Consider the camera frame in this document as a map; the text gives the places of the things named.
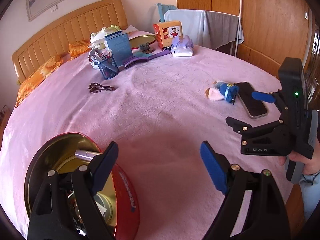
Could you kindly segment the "light blue sleeve forearm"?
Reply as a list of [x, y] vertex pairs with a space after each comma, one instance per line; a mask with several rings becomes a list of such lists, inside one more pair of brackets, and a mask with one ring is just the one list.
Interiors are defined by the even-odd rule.
[[305, 220], [308, 220], [319, 203], [319, 172], [311, 175], [302, 175], [299, 185], [303, 198], [304, 217]]

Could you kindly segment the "person's right hand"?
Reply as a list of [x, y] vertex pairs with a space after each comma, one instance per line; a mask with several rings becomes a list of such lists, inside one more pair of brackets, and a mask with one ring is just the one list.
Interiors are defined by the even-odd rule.
[[291, 161], [301, 162], [304, 164], [304, 168], [303, 168], [304, 175], [312, 175], [320, 171], [320, 146], [319, 146], [318, 139], [316, 139], [315, 146], [313, 149], [314, 150], [313, 150], [312, 159], [308, 159], [295, 151], [292, 151], [288, 155], [288, 158]]

